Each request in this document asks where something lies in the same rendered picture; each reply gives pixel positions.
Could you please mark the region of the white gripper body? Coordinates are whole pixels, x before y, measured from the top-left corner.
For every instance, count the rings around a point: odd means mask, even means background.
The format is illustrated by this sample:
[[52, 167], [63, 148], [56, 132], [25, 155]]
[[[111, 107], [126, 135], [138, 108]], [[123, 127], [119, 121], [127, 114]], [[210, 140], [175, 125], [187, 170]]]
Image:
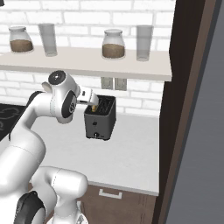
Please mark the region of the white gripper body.
[[87, 89], [87, 103], [92, 106], [97, 106], [99, 104], [99, 98], [91, 88]]

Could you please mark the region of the dark grey toaster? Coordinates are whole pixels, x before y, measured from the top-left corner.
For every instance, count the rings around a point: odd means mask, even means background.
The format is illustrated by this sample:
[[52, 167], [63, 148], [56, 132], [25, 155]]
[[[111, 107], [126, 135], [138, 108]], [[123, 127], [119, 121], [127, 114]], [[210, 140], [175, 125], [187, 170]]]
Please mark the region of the dark grey toaster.
[[99, 95], [98, 98], [95, 112], [91, 106], [84, 111], [86, 137], [108, 141], [116, 123], [116, 98], [109, 95]]

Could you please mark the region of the glass jar with brown filling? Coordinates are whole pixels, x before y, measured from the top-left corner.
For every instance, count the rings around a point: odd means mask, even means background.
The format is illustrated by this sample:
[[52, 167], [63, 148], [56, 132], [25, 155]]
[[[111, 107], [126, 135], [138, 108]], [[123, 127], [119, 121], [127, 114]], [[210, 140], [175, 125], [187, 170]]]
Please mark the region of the glass jar with brown filling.
[[102, 42], [102, 57], [105, 59], [118, 60], [125, 55], [123, 31], [119, 29], [107, 29], [104, 31]]
[[32, 40], [25, 26], [12, 26], [10, 31], [10, 49], [13, 53], [28, 53], [33, 50]]

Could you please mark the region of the clear drinking glass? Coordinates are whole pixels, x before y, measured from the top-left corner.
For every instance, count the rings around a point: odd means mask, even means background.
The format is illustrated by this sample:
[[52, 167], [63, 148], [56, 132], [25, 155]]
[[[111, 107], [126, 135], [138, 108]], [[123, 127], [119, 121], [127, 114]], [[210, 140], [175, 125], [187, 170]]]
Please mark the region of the clear drinking glass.
[[136, 59], [138, 61], [149, 60], [153, 29], [152, 25], [138, 25], [136, 27]]
[[47, 57], [56, 56], [57, 46], [54, 24], [38, 24], [39, 34]]

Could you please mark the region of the black hob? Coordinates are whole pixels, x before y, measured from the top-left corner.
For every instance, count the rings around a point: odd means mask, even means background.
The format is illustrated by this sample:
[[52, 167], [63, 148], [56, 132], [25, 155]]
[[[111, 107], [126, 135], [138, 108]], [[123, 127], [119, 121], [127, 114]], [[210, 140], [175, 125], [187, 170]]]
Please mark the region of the black hob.
[[24, 110], [25, 106], [0, 103], [0, 141], [11, 132]]

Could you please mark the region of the dark brown tall cupboard panel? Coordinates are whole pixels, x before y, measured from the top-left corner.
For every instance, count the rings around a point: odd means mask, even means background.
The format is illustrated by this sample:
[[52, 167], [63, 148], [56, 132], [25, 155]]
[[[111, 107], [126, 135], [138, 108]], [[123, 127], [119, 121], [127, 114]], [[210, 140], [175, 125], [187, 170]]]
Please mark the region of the dark brown tall cupboard panel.
[[159, 196], [152, 224], [165, 224], [168, 201], [186, 133], [215, 12], [222, 0], [177, 0], [169, 56], [172, 78], [164, 84], [159, 117]]

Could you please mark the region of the brown drawer front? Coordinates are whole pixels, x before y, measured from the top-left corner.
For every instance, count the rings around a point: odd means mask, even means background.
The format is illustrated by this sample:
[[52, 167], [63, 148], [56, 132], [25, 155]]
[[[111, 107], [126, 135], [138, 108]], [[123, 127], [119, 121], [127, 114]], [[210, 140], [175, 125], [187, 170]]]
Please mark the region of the brown drawer front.
[[[105, 193], [121, 192], [122, 199], [99, 196], [100, 188]], [[156, 198], [138, 192], [89, 185], [79, 201], [88, 224], [151, 224]]]

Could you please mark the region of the grey fridge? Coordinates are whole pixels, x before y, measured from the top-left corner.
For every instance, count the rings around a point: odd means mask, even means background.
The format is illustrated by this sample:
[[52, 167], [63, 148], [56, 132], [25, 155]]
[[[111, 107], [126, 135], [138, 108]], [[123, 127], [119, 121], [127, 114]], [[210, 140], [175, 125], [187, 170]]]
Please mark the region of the grey fridge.
[[224, 224], [224, 0], [215, 5], [165, 224]]

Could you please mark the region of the grey wall socket plate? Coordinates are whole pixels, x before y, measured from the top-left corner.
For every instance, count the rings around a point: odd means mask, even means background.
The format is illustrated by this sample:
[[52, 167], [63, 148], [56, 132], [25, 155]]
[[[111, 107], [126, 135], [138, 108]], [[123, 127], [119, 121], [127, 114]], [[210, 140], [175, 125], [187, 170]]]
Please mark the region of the grey wall socket plate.
[[101, 88], [102, 89], [112, 89], [113, 79], [109, 77], [101, 77]]
[[127, 80], [122, 78], [115, 78], [115, 90], [126, 91]]

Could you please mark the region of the pale wall shelf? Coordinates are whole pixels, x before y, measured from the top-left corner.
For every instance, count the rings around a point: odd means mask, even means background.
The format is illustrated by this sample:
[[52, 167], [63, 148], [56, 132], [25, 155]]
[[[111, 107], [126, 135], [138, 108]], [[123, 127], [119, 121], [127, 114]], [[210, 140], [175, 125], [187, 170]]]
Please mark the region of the pale wall shelf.
[[150, 59], [137, 61], [136, 52], [127, 50], [123, 59], [102, 57], [96, 48], [59, 47], [58, 55], [46, 57], [43, 47], [36, 46], [33, 52], [15, 54], [7, 52], [0, 56], [0, 70], [34, 73], [51, 73], [64, 70], [69, 74], [138, 79], [149, 81], [171, 81], [172, 69], [168, 52], [153, 51]]

